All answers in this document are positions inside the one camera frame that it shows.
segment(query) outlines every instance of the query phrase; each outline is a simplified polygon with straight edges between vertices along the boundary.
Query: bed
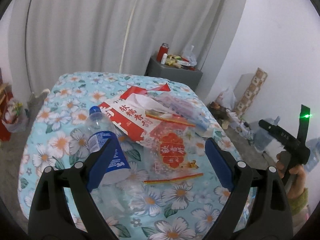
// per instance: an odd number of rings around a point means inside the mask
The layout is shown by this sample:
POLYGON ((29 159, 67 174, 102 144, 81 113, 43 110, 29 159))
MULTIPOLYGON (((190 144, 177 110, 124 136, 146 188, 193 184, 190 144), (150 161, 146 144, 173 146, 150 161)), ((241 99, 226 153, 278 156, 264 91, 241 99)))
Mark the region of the bed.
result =
MULTIPOLYGON (((168 84, 174 95, 185 98, 202 108, 213 127, 212 137, 236 160, 239 153, 223 129, 212 117, 203 102, 186 85, 167 79, 128 74, 76 72, 59 78, 37 115, 28 137, 20 164, 18 198, 23 214, 29 211, 39 178, 48 165, 55 169, 71 167, 83 161, 89 152, 85 136, 78 129, 84 124, 91 106, 99 105, 107 98, 122 94, 132 85, 152 89, 168 84)), ((148 171, 144 167, 143 149, 137 143, 122 141, 121 147, 128 154, 131 179, 144 181, 148 171)), ((204 153, 204 139, 196 144, 193 158, 201 166, 204 175, 177 183, 146 185, 145 196, 136 200, 143 211, 116 217, 103 214, 106 222, 119 238, 131 239, 202 239, 217 219, 230 193, 223 188, 204 153)), ((73 202, 71 192, 65 189, 70 213, 75 225, 85 227, 73 202)), ((97 207, 104 209, 99 189, 92 192, 97 207)), ((249 216, 251 194, 236 230, 243 228, 249 216)))

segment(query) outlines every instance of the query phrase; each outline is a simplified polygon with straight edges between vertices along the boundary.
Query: concrete floor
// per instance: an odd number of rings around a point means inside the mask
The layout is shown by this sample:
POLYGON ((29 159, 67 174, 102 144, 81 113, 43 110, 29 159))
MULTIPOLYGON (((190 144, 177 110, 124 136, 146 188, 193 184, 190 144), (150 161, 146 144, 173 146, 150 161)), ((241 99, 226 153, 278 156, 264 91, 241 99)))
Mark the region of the concrete floor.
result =
POLYGON ((275 166, 274 160, 266 153, 258 153, 248 141, 235 130, 228 128, 225 133, 238 150, 242 159, 252 168, 265 170, 268 166, 275 166))
POLYGON ((2 142, 0 146, 0 196, 13 219, 25 232, 28 230, 28 219, 21 211, 17 194, 20 160, 32 124, 45 97, 46 94, 42 94, 39 98, 32 98, 29 101, 30 121, 26 130, 13 133, 10 141, 2 142))

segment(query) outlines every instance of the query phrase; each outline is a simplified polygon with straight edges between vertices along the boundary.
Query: human hand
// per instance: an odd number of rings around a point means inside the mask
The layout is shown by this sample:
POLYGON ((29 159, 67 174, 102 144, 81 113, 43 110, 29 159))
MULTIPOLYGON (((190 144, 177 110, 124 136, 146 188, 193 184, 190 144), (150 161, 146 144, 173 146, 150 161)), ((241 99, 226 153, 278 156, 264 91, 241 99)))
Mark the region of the human hand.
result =
MULTIPOLYGON (((277 154, 277 159, 279 160, 276 163, 276 168, 278 170, 279 176, 282 179, 284 177, 284 174, 281 172, 281 170, 284 169, 284 165, 280 162, 281 153, 277 154)), ((304 191, 305 183, 306 183, 306 172, 302 165, 297 165, 289 170, 289 173, 292 175, 297 175, 294 182, 292 182, 291 188, 289 192, 287 193, 287 197, 289 199, 296 199, 300 197, 304 191)))

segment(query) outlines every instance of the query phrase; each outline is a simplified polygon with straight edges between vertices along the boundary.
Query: cable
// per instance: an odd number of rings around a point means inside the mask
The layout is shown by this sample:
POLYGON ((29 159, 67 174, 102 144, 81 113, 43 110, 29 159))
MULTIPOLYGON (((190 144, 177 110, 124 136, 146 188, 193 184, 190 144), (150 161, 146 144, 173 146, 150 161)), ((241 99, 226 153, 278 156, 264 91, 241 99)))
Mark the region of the cable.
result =
POLYGON ((119 74, 122 74, 122 64, 123 64, 125 46, 127 45, 127 39, 128 39, 128 35, 129 35, 130 25, 131 25, 131 21, 132 21, 132 18, 133 18, 133 14, 134 14, 134 10, 136 8, 137 2, 138 2, 138 0, 135 0, 133 8, 132 8, 132 11, 131 11, 131 14, 130 14, 129 22, 128 22, 128 25, 127 25, 127 30, 126 30, 125 37, 124 37, 121 61, 120 61, 120 65, 119 65, 119 74))
POLYGON ((27 62, 27 26, 28 26, 28 18, 29 18, 29 11, 30 11, 30 7, 31 7, 31 1, 32 0, 30 0, 30 2, 29 2, 27 18, 26 18, 26 28, 25 28, 25 32, 24 32, 24 57, 25 57, 25 61, 26 61, 28 83, 29 83, 30 91, 31 91, 31 93, 33 93, 32 88, 31 88, 31 83, 30 83, 30 75, 29 75, 29 68, 28 68, 28 62, 27 62))

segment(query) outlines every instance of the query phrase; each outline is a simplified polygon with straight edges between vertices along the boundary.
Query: handheld device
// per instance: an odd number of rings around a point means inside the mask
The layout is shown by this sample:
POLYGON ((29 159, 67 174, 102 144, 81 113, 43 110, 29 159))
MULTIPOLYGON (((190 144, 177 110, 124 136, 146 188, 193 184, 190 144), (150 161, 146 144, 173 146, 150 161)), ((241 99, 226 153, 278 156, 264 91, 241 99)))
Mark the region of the handheld device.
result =
POLYGON ((289 170, 298 164, 306 164, 309 160, 310 149, 306 147, 306 139, 311 116, 310 108, 301 105, 297 138, 278 125, 272 125, 264 120, 259 121, 261 128, 268 131, 273 138, 284 145, 286 153, 281 155, 280 161, 284 164, 282 182, 286 188, 289 188, 294 180, 294 176, 290 175, 289 170))

